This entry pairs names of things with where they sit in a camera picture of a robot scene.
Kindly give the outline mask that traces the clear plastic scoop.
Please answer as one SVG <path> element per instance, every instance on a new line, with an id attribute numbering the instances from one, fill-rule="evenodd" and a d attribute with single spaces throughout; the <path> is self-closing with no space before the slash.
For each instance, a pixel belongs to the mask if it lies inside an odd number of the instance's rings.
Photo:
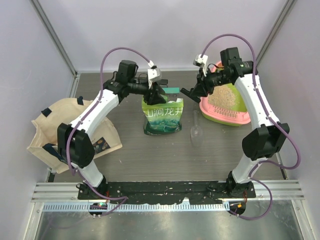
<path id="1" fill-rule="evenodd" d="M 190 140 L 194 147 L 200 147 L 204 141 L 204 132 L 199 125 L 199 112 L 193 111 L 193 126 L 190 129 Z"/>

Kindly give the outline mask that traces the black bag clip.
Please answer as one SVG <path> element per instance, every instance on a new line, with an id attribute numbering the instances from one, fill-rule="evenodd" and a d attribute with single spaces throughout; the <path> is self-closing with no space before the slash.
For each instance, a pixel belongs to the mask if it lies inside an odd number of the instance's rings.
<path id="1" fill-rule="evenodd" d="M 187 89 L 185 89 L 185 88 L 181 88 L 180 92 L 181 92 L 182 94 L 186 95 L 186 96 L 187 96 L 188 98 L 190 98 L 190 99 L 193 97 L 192 94 L 191 94 L 191 91 L 190 91 L 190 90 L 187 90 Z"/>

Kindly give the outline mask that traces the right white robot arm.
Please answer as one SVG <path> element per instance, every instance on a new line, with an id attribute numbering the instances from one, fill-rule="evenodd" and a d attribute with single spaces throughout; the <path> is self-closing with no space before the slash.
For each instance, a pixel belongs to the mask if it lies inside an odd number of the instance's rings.
<path id="1" fill-rule="evenodd" d="M 190 98 L 199 101 L 201 97 L 212 94 L 215 87 L 232 84 L 244 101 L 252 131 L 242 140 L 243 156 L 228 174 L 224 190 L 236 198 L 250 189 L 251 177 L 258 167 L 280 151 L 290 128 L 273 114 L 253 61 L 243 61 L 236 47 L 222 50 L 220 58 L 223 68 L 212 72 L 207 68 L 207 55 L 195 57 L 193 64 L 199 67 L 199 73 L 195 87 L 190 90 Z"/>

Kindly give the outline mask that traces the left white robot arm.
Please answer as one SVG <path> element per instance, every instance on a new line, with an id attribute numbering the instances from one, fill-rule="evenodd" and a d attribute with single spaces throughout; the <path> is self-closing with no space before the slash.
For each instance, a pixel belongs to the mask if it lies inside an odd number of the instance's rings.
<path id="1" fill-rule="evenodd" d="M 129 94 L 142 95 L 147 105 L 164 104 L 164 91 L 157 83 L 162 79 L 160 69 L 149 63 L 146 77 L 136 76 L 138 65 L 122 60 L 111 79 L 102 83 L 102 89 L 92 103 L 71 123 L 57 128 L 57 150 L 71 171 L 77 171 L 89 187 L 89 194 L 100 200 L 107 196 L 108 183 L 98 170 L 91 138 L 107 114 Z"/>

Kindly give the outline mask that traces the green cat litter bag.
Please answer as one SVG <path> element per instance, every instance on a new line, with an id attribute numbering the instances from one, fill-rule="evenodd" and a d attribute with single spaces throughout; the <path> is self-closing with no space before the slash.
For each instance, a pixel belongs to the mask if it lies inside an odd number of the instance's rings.
<path id="1" fill-rule="evenodd" d="M 173 134 L 182 129 L 181 117 L 184 109 L 182 98 L 155 105 L 147 105 L 142 100 L 141 107 L 145 115 L 143 125 L 145 135 Z"/>

